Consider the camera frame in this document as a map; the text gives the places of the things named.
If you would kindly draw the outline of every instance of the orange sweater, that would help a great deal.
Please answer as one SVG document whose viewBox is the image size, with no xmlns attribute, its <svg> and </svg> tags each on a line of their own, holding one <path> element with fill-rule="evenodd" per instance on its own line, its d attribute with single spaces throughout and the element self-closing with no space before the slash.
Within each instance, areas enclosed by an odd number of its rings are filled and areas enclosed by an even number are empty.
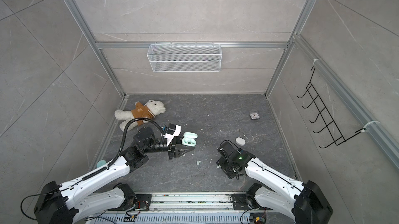
<svg viewBox="0 0 399 224">
<path fill-rule="evenodd" d="M 136 103 L 136 108 L 132 110 L 132 114 L 134 118 L 146 117 L 152 119 L 154 117 L 150 109 L 140 102 Z M 137 121 L 137 126 L 142 125 L 143 123 L 143 121 Z"/>
</svg>

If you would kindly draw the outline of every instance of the white zip tie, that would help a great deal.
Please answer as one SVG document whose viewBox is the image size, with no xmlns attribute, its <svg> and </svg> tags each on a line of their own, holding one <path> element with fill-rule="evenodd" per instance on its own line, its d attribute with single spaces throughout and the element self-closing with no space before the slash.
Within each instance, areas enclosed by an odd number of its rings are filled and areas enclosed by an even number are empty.
<svg viewBox="0 0 399 224">
<path fill-rule="evenodd" d="M 366 127 L 367 127 L 368 125 L 372 124 L 372 123 L 380 123 L 380 122 L 379 122 L 379 121 L 370 121 L 370 122 L 366 123 L 366 124 L 363 126 L 363 129 L 361 130 L 361 132 L 365 132 L 365 131 L 366 131 Z"/>
<path fill-rule="evenodd" d="M 314 62 L 316 62 L 316 60 L 321 60 L 321 59 L 314 59 L 314 60 L 313 60 L 313 65 L 312 65 L 312 66 L 314 66 Z"/>
</svg>

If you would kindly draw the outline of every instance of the clock face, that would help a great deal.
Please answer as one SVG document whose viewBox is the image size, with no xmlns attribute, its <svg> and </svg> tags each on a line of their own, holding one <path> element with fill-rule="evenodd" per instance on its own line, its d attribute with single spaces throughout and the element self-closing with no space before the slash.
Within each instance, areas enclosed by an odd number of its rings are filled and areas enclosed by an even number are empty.
<svg viewBox="0 0 399 224">
<path fill-rule="evenodd" d="M 257 112 L 251 112 L 249 116 L 251 119 L 259 119 L 259 114 Z"/>
</svg>

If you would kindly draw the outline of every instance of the teddy bear head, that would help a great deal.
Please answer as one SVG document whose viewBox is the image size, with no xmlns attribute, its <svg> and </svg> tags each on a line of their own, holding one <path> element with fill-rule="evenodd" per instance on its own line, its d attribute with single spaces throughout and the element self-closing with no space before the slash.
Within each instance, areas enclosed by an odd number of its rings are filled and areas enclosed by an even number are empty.
<svg viewBox="0 0 399 224">
<path fill-rule="evenodd" d="M 154 116 L 165 113 L 166 111 L 164 103 L 161 101 L 150 100 L 145 105 L 150 109 Z"/>
</svg>

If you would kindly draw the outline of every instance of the black wire hook rack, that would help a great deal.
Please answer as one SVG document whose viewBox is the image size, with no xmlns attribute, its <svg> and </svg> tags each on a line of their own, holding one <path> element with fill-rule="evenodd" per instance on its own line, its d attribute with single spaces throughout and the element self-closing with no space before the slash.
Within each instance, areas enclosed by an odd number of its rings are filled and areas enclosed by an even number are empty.
<svg viewBox="0 0 399 224">
<path fill-rule="evenodd" d="M 355 134 L 354 134 L 353 136 L 349 137 L 349 138 L 345 138 L 344 135 L 342 135 L 342 132 L 341 132 L 340 128 L 338 127 L 338 125 L 337 125 L 337 123 L 335 122 L 334 118 L 333 118 L 332 115 L 330 114 L 330 111 L 328 110 L 328 108 L 327 108 L 326 105 L 324 104 L 323 99 L 320 97 L 320 95 L 319 95 L 319 93 L 317 92 L 316 88 L 315 88 L 315 87 L 313 86 L 313 84 L 312 84 L 312 78 L 313 78 L 314 70 L 315 70 L 315 68 L 314 68 L 314 66 L 313 66 L 312 69 L 310 70 L 310 71 L 312 72 L 312 76 L 310 77 L 309 83 L 308 83 L 308 85 L 306 86 L 306 92 L 302 95 L 302 97 L 304 97 L 306 94 L 309 94 L 309 96 L 312 98 L 312 102 L 311 102 L 307 107 L 303 107 L 303 106 L 302 106 L 302 108 L 307 109 L 307 108 L 309 108 L 313 103 L 314 103 L 314 105 L 316 106 L 317 111 L 318 111 L 319 113 L 317 114 L 316 119 L 315 119 L 313 122 L 310 121 L 310 120 L 309 120 L 309 122 L 315 123 L 315 122 L 317 121 L 317 119 L 319 118 L 319 116 L 321 116 L 321 118 L 323 119 L 323 122 L 324 122 L 324 124 L 325 124 L 326 126 L 325 126 L 324 128 L 322 128 L 321 130 L 317 131 L 317 132 L 314 132 L 314 131 L 313 131 L 313 133 L 320 133 L 320 132 L 323 131 L 325 128 L 327 128 L 327 130 L 328 130 L 328 132 L 330 133 L 330 136 L 331 136 L 331 138 L 332 138 L 333 141 L 332 141 L 332 143 L 330 143 L 330 144 L 327 145 L 326 147 L 321 147 L 321 146 L 319 146 L 320 148 L 325 149 L 325 148 L 329 147 L 329 146 L 332 145 L 332 144 L 335 144 L 336 146 L 341 145 L 342 143 L 348 141 L 348 140 L 351 139 L 352 137 L 355 137 L 355 136 L 357 136 L 358 134 L 364 132 L 364 131 L 365 131 L 365 128 L 361 128 L 360 130 L 355 131 Z M 316 95 L 317 95 L 316 97 L 313 97 L 312 94 L 309 92 L 309 89 L 310 89 L 310 88 L 313 88 L 313 90 L 316 92 Z M 320 109 L 320 108 L 317 106 L 317 104 L 316 104 L 316 101 L 315 101 L 315 100 L 316 100 L 317 98 L 319 98 L 320 101 L 321 101 L 322 104 L 323 104 L 322 109 Z M 330 116 L 331 119 L 332 119 L 332 121 L 329 122 L 329 123 L 326 122 L 326 120 L 324 119 L 324 117 L 323 117 L 323 115 L 322 115 L 322 111 L 324 111 L 324 110 L 327 111 L 327 113 L 329 114 L 329 116 Z M 338 130 L 339 133 L 340 133 L 340 137 L 338 137 L 337 139 L 334 138 L 334 136 L 332 135 L 332 133 L 331 133 L 331 131 L 330 131 L 330 128 L 328 127 L 328 126 L 331 125 L 331 124 L 334 124 L 335 127 L 337 128 L 337 130 Z"/>
</svg>

